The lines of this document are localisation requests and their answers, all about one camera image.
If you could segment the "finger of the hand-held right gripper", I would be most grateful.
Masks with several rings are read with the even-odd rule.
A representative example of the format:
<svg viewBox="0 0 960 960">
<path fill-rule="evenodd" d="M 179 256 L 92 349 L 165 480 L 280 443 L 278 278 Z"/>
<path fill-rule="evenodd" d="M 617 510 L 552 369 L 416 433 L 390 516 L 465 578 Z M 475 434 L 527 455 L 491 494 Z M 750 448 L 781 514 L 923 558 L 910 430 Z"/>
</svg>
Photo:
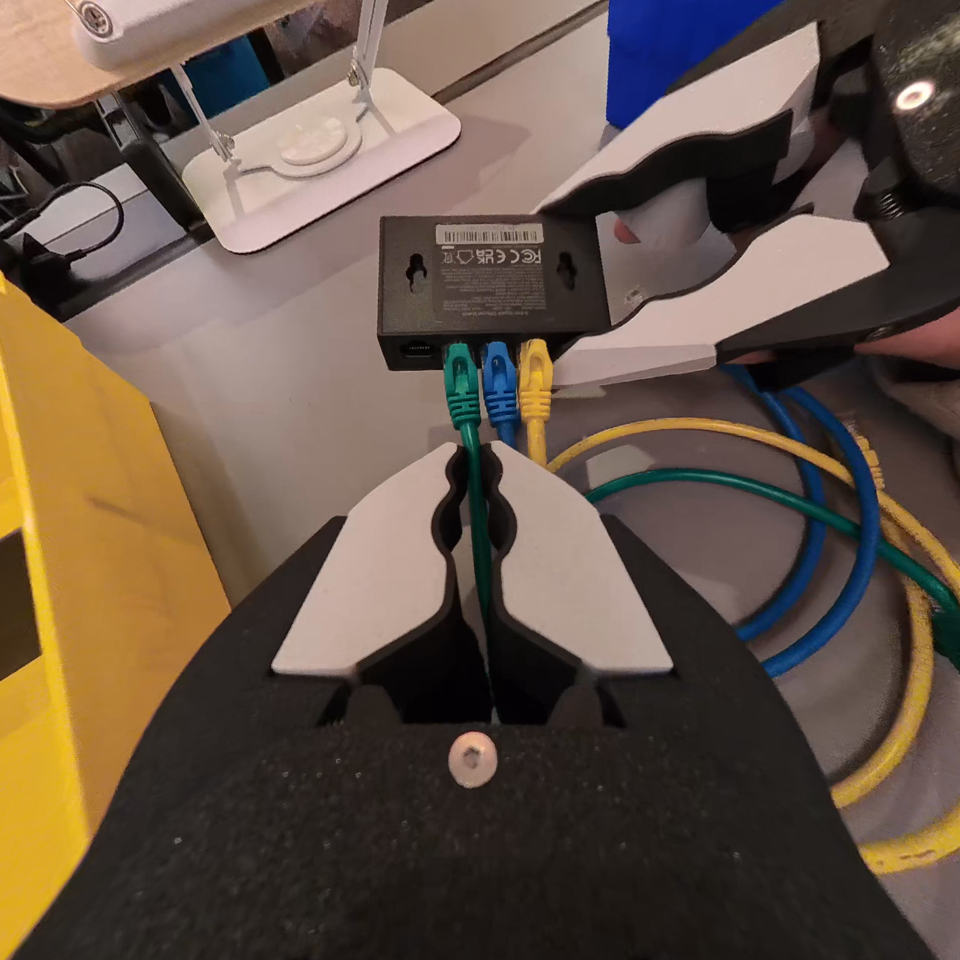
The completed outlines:
<svg viewBox="0 0 960 960">
<path fill-rule="evenodd" d="M 700 373 L 727 338 L 881 273 L 890 260 L 863 222 L 796 213 L 737 252 L 718 231 L 681 251 L 609 239 L 602 263 L 614 326 L 554 361 L 555 389 Z"/>
<path fill-rule="evenodd" d="M 535 212 L 614 213 L 655 252 L 689 247 L 709 226 L 736 231 L 722 225 L 729 195 L 765 191 L 808 160 L 820 66 L 811 21 L 654 102 Z"/>
</svg>

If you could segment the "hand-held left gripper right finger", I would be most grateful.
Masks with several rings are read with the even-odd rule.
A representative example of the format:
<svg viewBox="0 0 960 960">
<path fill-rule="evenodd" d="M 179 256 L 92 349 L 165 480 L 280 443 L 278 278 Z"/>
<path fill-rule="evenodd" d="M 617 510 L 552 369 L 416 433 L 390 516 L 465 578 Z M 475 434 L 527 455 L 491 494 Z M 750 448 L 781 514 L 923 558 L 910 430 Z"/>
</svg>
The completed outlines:
<svg viewBox="0 0 960 960">
<path fill-rule="evenodd" d="M 510 623 L 602 676 L 670 672 L 673 659 L 596 508 L 504 442 L 489 453 Z"/>
</svg>

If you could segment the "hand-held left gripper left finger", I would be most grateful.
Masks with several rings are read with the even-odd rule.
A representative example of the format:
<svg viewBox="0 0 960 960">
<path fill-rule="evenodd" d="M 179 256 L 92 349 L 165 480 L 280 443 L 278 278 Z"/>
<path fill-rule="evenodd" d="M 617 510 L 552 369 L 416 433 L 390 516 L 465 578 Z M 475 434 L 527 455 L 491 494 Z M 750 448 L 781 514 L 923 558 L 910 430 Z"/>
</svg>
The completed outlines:
<svg viewBox="0 0 960 960">
<path fill-rule="evenodd" d="M 452 550 L 462 536 L 447 441 L 383 481 L 346 515 L 271 669 L 349 677 L 388 646 L 459 606 Z"/>
</svg>

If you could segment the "black network switch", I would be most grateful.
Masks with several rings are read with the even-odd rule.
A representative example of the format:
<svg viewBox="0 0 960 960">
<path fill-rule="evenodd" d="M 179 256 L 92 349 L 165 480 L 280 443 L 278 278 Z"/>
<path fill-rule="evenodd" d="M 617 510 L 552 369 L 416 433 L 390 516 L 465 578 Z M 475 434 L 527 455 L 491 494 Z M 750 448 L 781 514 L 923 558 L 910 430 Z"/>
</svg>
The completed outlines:
<svg viewBox="0 0 960 960">
<path fill-rule="evenodd" d="M 596 222 L 556 215 L 390 215 L 379 221 L 377 340 L 392 372 L 440 371 L 466 344 L 556 359 L 612 327 Z"/>
</svg>

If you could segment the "person's right hand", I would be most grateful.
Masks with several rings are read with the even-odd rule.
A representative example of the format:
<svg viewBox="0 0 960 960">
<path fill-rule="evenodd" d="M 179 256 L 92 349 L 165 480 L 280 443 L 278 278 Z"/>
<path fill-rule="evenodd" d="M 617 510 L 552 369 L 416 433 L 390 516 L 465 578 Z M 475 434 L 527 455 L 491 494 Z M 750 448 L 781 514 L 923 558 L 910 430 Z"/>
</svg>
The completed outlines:
<svg viewBox="0 0 960 960">
<path fill-rule="evenodd" d="M 859 343 L 861 355 L 899 357 L 951 371 L 959 370 L 959 331 L 942 318 L 891 337 Z"/>
</svg>

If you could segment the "blue plastic bin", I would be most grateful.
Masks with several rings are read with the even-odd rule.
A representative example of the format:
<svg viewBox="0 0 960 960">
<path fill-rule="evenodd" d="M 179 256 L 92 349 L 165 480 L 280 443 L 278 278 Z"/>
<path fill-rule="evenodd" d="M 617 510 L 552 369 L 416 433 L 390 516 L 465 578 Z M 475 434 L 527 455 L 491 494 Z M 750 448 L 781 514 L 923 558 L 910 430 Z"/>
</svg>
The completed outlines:
<svg viewBox="0 0 960 960">
<path fill-rule="evenodd" d="M 777 1 L 610 1 L 606 122 L 624 129 Z"/>
</svg>

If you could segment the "yellow plastic bin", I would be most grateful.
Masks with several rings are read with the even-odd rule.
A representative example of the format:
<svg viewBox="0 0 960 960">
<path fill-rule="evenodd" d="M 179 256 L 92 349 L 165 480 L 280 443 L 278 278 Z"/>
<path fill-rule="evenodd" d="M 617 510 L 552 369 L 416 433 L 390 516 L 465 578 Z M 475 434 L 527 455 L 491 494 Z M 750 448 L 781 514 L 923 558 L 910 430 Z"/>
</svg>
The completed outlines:
<svg viewBox="0 0 960 960">
<path fill-rule="evenodd" d="M 1 280 L 1 949 L 90 847 L 230 611 L 148 398 Z"/>
</svg>

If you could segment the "white desk lamp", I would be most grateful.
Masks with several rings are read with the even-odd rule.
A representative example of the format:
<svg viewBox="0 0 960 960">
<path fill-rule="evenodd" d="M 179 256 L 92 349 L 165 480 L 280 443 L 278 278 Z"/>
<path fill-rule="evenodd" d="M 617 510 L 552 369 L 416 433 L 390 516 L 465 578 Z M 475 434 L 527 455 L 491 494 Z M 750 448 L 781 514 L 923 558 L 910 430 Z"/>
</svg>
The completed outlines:
<svg viewBox="0 0 960 960">
<path fill-rule="evenodd" d="M 387 2 L 363 2 L 346 78 L 234 135 L 217 129 L 170 70 L 208 147 L 176 171 L 220 246 L 251 255 L 449 149 L 461 122 L 377 66 Z"/>
</svg>

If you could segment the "teal box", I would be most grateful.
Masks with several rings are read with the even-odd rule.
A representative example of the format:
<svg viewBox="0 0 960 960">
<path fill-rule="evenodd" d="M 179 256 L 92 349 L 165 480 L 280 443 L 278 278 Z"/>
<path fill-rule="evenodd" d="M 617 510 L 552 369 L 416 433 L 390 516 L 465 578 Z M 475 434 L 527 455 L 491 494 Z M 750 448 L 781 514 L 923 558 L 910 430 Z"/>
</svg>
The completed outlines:
<svg viewBox="0 0 960 960">
<path fill-rule="evenodd" d="M 238 37 L 186 62 L 184 72 L 208 118 L 213 118 L 269 89 L 269 78 L 246 36 Z"/>
</svg>

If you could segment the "wooden table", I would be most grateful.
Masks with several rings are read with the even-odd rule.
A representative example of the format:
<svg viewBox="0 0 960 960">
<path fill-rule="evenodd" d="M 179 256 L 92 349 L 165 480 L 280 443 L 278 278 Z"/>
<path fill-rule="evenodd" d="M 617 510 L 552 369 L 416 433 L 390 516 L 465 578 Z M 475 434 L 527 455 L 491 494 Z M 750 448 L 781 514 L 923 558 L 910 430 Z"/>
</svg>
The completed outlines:
<svg viewBox="0 0 960 960">
<path fill-rule="evenodd" d="M 1 95 L 64 110 L 307 7 L 297 1 L 1 3 Z"/>
</svg>

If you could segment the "black clamp post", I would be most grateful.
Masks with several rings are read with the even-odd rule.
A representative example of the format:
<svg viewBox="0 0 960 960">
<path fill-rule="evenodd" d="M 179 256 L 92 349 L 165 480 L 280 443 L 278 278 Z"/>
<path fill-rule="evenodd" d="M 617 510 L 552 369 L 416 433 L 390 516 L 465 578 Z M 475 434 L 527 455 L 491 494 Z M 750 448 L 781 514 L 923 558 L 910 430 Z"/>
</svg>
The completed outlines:
<svg viewBox="0 0 960 960">
<path fill-rule="evenodd" d="M 210 225 L 137 106 L 116 93 L 93 105 L 123 162 L 162 209 L 192 239 L 210 239 Z"/>
</svg>

